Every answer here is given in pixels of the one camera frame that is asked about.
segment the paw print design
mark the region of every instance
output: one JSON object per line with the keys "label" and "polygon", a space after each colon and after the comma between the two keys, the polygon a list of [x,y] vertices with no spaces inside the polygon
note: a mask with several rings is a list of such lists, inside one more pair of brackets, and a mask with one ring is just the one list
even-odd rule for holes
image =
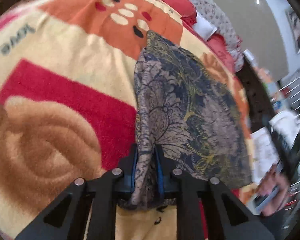
{"label": "paw print design", "polygon": [[[120,0],[101,0],[101,2],[96,2],[95,7],[98,11],[106,11],[107,7],[113,8],[116,3],[120,3]],[[138,6],[132,3],[124,3],[124,8],[119,8],[118,11],[110,14],[110,18],[119,25],[128,25],[129,18],[138,17]],[[141,15],[148,22],[152,21],[152,17],[149,13],[143,11]],[[133,32],[136,36],[143,38],[144,35],[141,30],[147,32],[150,28],[148,23],[144,19],[137,19],[137,25],[133,25]]]}

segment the orange patch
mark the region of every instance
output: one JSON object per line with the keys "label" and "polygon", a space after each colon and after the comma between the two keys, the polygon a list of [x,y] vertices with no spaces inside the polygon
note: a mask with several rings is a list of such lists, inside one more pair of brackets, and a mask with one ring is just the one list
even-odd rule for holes
{"label": "orange patch", "polygon": [[148,28],[177,45],[183,32],[178,22],[145,0],[54,0],[40,9],[103,37],[135,60],[146,46]]}

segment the floral fabric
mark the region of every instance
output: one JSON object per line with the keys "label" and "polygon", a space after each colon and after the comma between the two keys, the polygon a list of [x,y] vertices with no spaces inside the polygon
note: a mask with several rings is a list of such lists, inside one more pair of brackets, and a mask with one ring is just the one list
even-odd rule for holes
{"label": "floral fabric", "polygon": [[235,71],[239,71],[243,65],[243,54],[240,47],[241,40],[235,33],[229,18],[213,0],[190,1],[203,18],[219,28],[217,32],[224,37],[227,50],[235,61]]}
{"label": "floral fabric", "polygon": [[131,204],[160,204],[155,202],[154,144],[196,178],[218,176],[230,188],[251,183],[236,103],[200,59],[149,31],[135,68],[135,93],[138,161]]}

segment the red patch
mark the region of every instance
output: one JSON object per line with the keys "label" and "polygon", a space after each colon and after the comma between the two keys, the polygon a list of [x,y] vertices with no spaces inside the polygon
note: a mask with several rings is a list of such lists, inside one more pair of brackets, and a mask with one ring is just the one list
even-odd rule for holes
{"label": "red patch", "polygon": [[96,2],[94,5],[95,5],[96,9],[99,10],[99,11],[105,11],[105,10],[107,9],[107,8],[106,8],[104,5],[102,5],[100,2]]}
{"label": "red patch", "polygon": [[21,60],[0,91],[0,104],[10,96],[53,101],[78,112],[94,129],[101,147],[102,167],[117,167],[135,142],[136,110],[115,98],[26,60]]}
{"label": "red patch", "polygon": [[148,20],[148,21],[152,20],[152,17],[147,12],[142,12],[141,14],[146,20]]}

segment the brown swirl pattern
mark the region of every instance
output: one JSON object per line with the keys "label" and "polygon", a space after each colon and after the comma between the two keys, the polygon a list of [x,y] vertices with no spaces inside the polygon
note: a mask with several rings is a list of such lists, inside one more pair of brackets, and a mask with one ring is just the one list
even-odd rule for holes
{"label": "brown swirl pattern", "polygon": [[0,193],[36,215],[77,177],[104,173],[90,124],[56,102],[12,97],[0,106]]}

